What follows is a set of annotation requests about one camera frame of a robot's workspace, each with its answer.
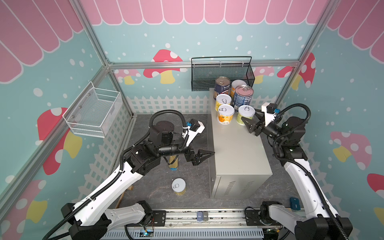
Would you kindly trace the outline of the dark blue red label can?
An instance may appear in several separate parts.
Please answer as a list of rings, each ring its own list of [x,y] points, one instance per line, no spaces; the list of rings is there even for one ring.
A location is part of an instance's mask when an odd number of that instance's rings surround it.
[[[215,80],[214,99],[221,94],[229,94],[231,81],[227,77],[218,77]]]

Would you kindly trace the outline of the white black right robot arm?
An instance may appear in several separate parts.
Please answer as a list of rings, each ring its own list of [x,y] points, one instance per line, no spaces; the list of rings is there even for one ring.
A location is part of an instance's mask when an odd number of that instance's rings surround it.
[[[341,217],[320,188],[299,145],[305,133],[308,118],[290,117],[281,126],[274,121],[242,118],[250,133],[264,133],[273,139],[274,156],[291,177],[303,203],[305,216],[289,211],[277,201],[264,201],[260,207],[260,219],[264,224],[280,223],[294,234],[297,240],[347,240],[353,226],[348,218]]]

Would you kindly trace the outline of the blue label tin can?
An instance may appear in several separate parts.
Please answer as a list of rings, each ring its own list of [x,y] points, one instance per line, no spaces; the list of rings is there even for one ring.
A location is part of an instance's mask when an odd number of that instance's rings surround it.
[[[235,112],[243,105],[249,105],[252,101],[254,89],[248,85],[240,85],[235,88],[233,107]]]

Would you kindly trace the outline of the gold rectangular spam tin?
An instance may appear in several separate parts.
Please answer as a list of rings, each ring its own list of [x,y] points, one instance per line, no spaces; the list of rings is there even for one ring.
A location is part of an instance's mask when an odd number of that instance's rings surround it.
[[[177,171],[179,166],[179,156],[178,155],[170,156],[169,163],[170,163],[169,168],[172,171]]]

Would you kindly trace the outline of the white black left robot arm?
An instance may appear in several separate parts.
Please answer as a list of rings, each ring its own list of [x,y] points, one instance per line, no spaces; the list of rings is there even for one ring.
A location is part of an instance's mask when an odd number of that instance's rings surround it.
[[[151,124],[148,132],[133,146],[123,151],[119,166],[90,195],[76,204],[62,207],[65,222],[71,226],[68,236],[73,240],[99,240],[115,228],[138,224],[143,228],[153,224],[154,212],[146,201],[121,210],[109,206],[125,190],[139,181],[168,156],[183,154],[194,166],[213,156],[212,151],[191,148],[191,142],[205,129],[202,122],[191,119],[184,122],[182,137],[174,141],[174,126],[160,121]]]

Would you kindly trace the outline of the orange green plastic-lid can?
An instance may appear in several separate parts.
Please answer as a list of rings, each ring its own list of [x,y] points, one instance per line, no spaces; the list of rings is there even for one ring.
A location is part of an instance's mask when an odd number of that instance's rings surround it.
[[[231,90],[230,90],[230,96],[231,98],[233,99],[234,96],[235,96],[235,92],[236,92],[236,88],[238,86],[242,86],[242,85],[247,85],[247,83],[243,80],[234,80],[232,83],[231,83]]]

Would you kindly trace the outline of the green can white lid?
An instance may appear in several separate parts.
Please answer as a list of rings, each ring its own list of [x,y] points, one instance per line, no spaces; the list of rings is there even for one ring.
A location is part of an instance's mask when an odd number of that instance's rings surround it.
[[[236,121],[239,125],[244,126],[245,123],[242,118],[250,119],[252,120],[256,111],[252,106],[249,105],[242,105],[238,109],[238,115],[236,118]]]

